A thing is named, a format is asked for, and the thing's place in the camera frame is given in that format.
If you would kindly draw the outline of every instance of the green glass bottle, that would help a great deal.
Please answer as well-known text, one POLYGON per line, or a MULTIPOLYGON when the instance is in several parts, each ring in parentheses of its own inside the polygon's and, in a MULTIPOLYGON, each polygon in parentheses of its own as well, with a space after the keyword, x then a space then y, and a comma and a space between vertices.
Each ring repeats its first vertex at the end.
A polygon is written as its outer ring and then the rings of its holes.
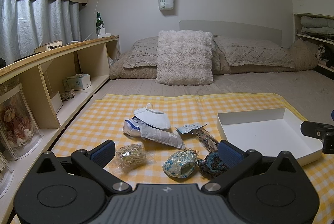
POLYGON ((100 35, 100 29, 104 28, 100 12, 96 12, 96 35, 100 35))

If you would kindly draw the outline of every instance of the cardboard box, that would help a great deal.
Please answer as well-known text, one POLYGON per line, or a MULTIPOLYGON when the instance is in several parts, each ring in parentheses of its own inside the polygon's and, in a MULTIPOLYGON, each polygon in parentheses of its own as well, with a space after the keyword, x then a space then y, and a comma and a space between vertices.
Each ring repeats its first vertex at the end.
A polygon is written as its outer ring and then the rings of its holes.
POLYGON ((61 40, 53 41, 53 42, 50 42, 50 43, 46 43, 42 46, 39 46, 38 48, 34 49, 34 53, 44 52, 44 51, 51 50, 51 49, 54 49, 54 48, 59 48, 59 47, 62 47, 62 41, 61 40))
POLYGON ((74 90, 85 90, 91 85, 91 77, 89 74, 77 74, 72 77, 63 79, 65 91, 74 90))
POLYGON ((50 98, 51 98, 51 103, 52 103, 52 106, 54 108, 54 111, 57 114, 58 111, 60 110, 61 106, 62 106, 61 96, 60 96, 59 92, 57 92, 57 93, 50 94, 50 98))
POLYGON ((227 140, 243 151, 255 149, 263 156, 276 157, 282 150, 293 154, 303 166, 319 159, 322 143, 303 136, 302 121, 287 108, 221 113, 217 129, 227 140))

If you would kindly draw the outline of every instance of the blue floral coin purse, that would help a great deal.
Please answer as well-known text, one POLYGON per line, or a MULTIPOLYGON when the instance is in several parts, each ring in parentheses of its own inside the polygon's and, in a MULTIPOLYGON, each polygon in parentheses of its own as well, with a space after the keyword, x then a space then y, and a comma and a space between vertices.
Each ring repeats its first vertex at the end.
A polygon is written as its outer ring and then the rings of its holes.
POLYGON ((198 154, 198 151, 192 149, 177 151, 163 163, 162 169, 171 177, 186 178, 194 171, 198 154))

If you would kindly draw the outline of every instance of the curtain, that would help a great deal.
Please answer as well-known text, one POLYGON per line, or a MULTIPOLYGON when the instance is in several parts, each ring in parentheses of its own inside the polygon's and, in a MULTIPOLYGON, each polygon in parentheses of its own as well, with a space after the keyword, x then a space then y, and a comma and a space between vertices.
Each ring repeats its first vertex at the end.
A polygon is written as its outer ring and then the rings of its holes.
POLYGON ((81 41, 79 3, 69 0, 0 0, 0 57, 13 61, 48 42, 81 41))

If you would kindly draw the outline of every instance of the checkered tablecloth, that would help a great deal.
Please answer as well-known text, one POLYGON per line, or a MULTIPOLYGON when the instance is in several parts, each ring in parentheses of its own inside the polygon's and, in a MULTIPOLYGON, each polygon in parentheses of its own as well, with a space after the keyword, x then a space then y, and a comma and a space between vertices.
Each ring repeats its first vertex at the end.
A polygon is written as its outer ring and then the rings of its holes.
MULTIPOLYGON (((154 162, 141 166, 127 174, 117 173, 109 163, 106 170, 128 182, 136 183, 197 183, 199 187, 208 182, 196 170, 188 179, 171 179, 162 170, 162 164, 177 150, 150 140, 133 138, 122 132, 125 119, 133 117, 133 111, 152 103, 156 110, 168 114, 172 129, 194 122, 207 123, 204 128, 217 140, 220 135, 216 127, 217 113, 287 107, 301 120, 306 120, 283 97, 277 94, 214 94, 204 96, 184 95, 175 98, 143 95, 111 95, 96 100, 90 108, 59 139, 53 152, 56 156, 68 156, 77 149, 90 150, 106 139, 112 139, 116 149, 132 143, 142 143, 153 153, 154 162)), ((187 148, 200 152, 204 159, 208 151, 192 136, 183 135, 187 148)), ((320 208, 314 223, 330 223, 334 218, 334 157, 322 157, 304 167, 305 172, 320 196, 320 208)))

